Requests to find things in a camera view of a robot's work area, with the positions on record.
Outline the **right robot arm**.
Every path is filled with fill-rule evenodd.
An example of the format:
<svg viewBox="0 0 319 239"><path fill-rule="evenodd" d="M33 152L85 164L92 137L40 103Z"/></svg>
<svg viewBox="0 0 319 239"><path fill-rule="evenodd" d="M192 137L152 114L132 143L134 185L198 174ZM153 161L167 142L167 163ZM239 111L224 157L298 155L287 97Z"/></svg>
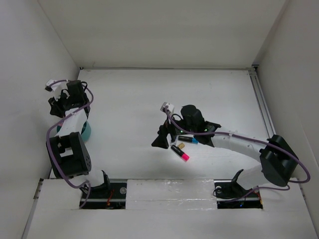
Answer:
<svg viewBox="0 0 319 239"><path fill-rule="evenodd" d="M242 196L266 183L281 188L290 183L298 158L283 137L275 134L269 139L257 139L239 134L206 121L194 105L182 107L179 119L174 118L174 106L170 103L164 103L160 110L166 115L166 120L159 127L153 147L167 149L168 136L175 142L177 138L192 135L200 144L231 150L258 162L255 167L236 172L226 187L234 195Z"/></svg>

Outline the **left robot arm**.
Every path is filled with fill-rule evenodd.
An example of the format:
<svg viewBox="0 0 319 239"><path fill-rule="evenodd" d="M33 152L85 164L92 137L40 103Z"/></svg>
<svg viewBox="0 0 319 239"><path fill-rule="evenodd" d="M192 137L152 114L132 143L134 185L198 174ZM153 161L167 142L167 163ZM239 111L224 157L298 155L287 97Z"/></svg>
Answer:
<svg viewBox="0 0 319 239"><path fill-rule="evenodd" d="M75 80L49 80L45 89L53 93L48 102L50 114L60 120L46 133L46 148L54 175L85 195L107 197L111 193L108 175L92 186L89 178L92 162L83 139L89 130L88 117L94 95L86 82Z"/></svg>

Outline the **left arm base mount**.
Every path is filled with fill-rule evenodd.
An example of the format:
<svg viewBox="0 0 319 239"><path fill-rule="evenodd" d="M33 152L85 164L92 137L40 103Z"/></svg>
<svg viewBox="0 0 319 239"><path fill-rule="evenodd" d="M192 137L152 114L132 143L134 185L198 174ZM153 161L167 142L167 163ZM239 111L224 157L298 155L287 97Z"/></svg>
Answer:
<svg viewBox="0 0 319 239"><path fill-rule="evenodd" d="M105 171L103 173L103 183L92 187L87 197L88 187L81 188L81 209L97 210L123 210L126 208L127 180L110 179Z"/></svg>

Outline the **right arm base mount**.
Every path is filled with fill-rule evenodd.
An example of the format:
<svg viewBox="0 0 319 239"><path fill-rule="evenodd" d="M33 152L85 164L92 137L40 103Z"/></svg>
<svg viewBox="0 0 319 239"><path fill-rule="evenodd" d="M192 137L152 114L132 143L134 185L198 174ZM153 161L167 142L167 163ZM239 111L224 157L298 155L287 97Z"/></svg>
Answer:
<svg viewBox="0 0 319 239"><path fill-rule="evenodd" d="M263 209L259 191L245 190L237 183L239 170L232 179L215 180L212 195L216 198L218 209Z"/></svg>

